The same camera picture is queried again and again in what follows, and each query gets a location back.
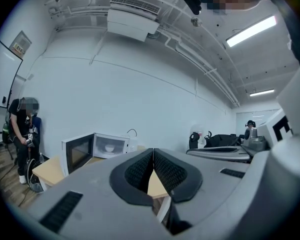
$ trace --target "air conditioner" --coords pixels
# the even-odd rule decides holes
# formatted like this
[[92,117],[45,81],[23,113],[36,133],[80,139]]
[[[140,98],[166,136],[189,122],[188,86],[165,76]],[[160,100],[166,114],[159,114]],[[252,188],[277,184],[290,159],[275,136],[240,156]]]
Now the air conditioner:
[[111,0],[107,16],[108,32],[145,41],[159,27],[155,22],[160,7],[141,0]]

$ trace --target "person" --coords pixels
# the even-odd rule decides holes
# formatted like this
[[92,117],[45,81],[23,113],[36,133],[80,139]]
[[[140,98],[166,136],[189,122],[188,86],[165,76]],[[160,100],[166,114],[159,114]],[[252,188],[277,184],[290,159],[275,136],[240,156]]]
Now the person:
[[[17,148],[17,163],[19,181],[25,184],[26,178],[24,168],[27,163],[28,147],[27,139],[29,133],[29,126],[32,126],[33,115],[38,112],[39,103],[35,98],[23,97],[21,99],[14,99],[9,107],[9,136],[13,144]],[[39,143],[34,143],[34,148],[31,148],[32,158],[39,159]]]
[[256,123],[252,120],[249,120],[245,126],[248,126],[248,128],[251,129],[253,127],[256,127]]

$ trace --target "wooden table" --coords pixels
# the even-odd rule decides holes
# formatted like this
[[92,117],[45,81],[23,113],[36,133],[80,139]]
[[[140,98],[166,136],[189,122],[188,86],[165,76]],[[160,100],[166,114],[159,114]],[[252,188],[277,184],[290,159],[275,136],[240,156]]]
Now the wooden table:
[[[102,160],[104,159],[93,157],[88,162],[88,164],[100,162]],[[47,189],[56,185],[65,178],[60,166],[60,160],[58,155],[54,156],[53,158],[34,168],[32,172],[39,178],[43,191],[46,191]],[[159,180],[155,171],[152,172],[149,180],[148,195],[151,196],[153,199],[164,197],[161,208],[157,214],[157,218],[161,222],[164,219],[166,213],[168,212],[171,203],[171,198],[165,190],[164,186],[162,185],[161,181]]]

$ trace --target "black bag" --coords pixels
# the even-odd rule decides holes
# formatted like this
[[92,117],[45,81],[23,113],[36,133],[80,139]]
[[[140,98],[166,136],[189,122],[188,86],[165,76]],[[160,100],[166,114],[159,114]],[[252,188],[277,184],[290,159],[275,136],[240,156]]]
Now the black bag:
[[241,139],[235,134],[217,134],[211,138],[206,138],[205,141],[205,148],[241,146]]

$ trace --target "microwave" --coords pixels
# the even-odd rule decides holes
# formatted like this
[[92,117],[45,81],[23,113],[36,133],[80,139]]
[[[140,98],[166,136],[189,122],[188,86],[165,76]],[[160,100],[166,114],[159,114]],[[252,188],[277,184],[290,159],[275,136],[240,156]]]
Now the microwave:
[[62,141],[60,165],[64,176],[84,166],[92,157],[110,159],[137,150],[136,138],[88,133]]

